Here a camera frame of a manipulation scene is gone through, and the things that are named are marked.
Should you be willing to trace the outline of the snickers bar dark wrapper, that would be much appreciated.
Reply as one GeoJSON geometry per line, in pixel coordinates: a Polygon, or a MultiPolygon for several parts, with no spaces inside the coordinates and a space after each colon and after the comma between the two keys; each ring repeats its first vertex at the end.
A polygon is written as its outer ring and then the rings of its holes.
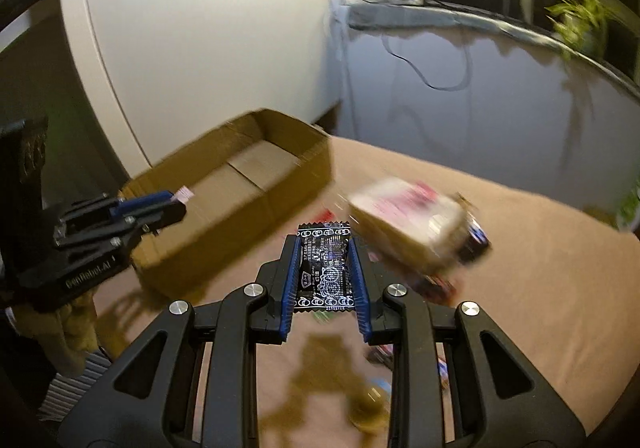
{"type": "Polygon", "coordinates": [[[462,265],[472,264],[487,254],[491,248],[491,242],[484,228],[471,212],[466,216],[466,231],[468,235],[461,247],[456,251],[456,260],[462,265]]]}

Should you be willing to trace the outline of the kinder egg snack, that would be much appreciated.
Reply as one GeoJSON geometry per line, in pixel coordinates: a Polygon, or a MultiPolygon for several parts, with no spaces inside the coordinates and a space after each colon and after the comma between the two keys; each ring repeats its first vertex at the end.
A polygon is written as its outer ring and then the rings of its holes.
{"type": "Polygon", "coordinates": [[[372,379],[349,397],[347,416],[360,432],[376,435],[390,420],[392,386],[385,380],[372,379]]]}

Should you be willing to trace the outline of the white cabinet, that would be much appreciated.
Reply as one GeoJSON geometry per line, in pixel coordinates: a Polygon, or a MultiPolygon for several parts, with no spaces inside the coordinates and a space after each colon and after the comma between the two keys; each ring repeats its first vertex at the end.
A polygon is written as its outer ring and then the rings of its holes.
{"type": "Polygon", "coordinates": [[[334,0],[60,0],[90,106],[128,175],[240,113],[312,122],[340,98],[334,0]]]}

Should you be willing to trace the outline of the green potted plant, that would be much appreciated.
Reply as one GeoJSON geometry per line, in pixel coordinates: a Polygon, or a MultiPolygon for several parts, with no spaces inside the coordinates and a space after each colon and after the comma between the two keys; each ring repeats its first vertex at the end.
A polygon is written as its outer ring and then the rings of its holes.
{"type": "Polygon", "coordinates": [[[554,34],[566,46],[602,62],[608,43],[608,12],[600,0],[554,0],[546,10],[554,34]]]}

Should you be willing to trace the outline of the small pink candy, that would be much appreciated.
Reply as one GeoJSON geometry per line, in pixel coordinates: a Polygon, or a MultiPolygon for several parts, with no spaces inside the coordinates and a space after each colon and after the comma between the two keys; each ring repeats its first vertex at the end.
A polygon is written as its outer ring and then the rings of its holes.
{"type": "Polygon", "coordinates": [[[187,203],[193,196],[193,191],[190,190],[190,188],[183,186],[172,195],[171,199],[180,201],[181,203],[187,203]]]}

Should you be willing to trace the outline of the green printed bag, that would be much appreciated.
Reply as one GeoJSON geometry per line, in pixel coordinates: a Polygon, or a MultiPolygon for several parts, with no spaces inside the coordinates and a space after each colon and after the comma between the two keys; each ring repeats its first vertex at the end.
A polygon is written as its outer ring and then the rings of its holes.
{"type": "Polygon", "coordinates": [[[616,226],[619,231],[635,231],[640,222],[639,183],[627,194],[616,213],[616,226]]]}

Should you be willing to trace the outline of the brown cardboard box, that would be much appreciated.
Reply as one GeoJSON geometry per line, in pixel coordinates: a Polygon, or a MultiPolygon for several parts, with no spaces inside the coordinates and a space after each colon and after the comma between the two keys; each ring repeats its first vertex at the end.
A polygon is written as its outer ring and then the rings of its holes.
{"type": "Polygon", "coordinates": [[[142,283],[186,297],[313,201],[333,179],[328,135],[276,112],[247,112],[177,149],[122,187],[185,194],[186,215],[132,253],[142,283]]]}

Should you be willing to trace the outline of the red dark snack packet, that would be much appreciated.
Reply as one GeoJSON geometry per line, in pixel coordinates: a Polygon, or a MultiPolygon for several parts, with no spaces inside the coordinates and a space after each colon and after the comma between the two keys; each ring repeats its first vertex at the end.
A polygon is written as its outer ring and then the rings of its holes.
{"type": "Polygon", "coordinates": [[[420,275],[413,285],[414,291],[425,301],[437,305],[451,306],[458,289],[449,277],[420,275]]]}

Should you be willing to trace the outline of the black snack packet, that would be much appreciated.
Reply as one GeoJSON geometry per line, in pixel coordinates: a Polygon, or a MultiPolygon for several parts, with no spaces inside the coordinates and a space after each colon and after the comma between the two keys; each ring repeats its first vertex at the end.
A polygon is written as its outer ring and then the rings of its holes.
{"type": "Polygon", "coordinates": [[[346,222],[298,227],[300,261],[294,312],[350,312],[354,309],[347,265],[352,231],[346,222]]]}

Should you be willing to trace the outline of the grey ledge cover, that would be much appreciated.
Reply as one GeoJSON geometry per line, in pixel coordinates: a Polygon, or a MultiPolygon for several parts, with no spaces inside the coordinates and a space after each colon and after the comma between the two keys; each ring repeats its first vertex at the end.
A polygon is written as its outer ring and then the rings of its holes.
{"type": "Polygon", "coordinates": [[[620,71],[606,63],[598,62],[581,52],[577,52],[553,37],[540,31],[490,18],[474,13],[432,8],[431,6],[410,6],[394,4],[353,4],[346,16],[348,26],[358,31],[382,30],[424,30],[433,28],[463,27],[482,34],[503,36],[529,45],[537,45],[555,52],[577,57],[600,71],[611,82],[617,83],[636,100],[639,86],[620,71]]]}

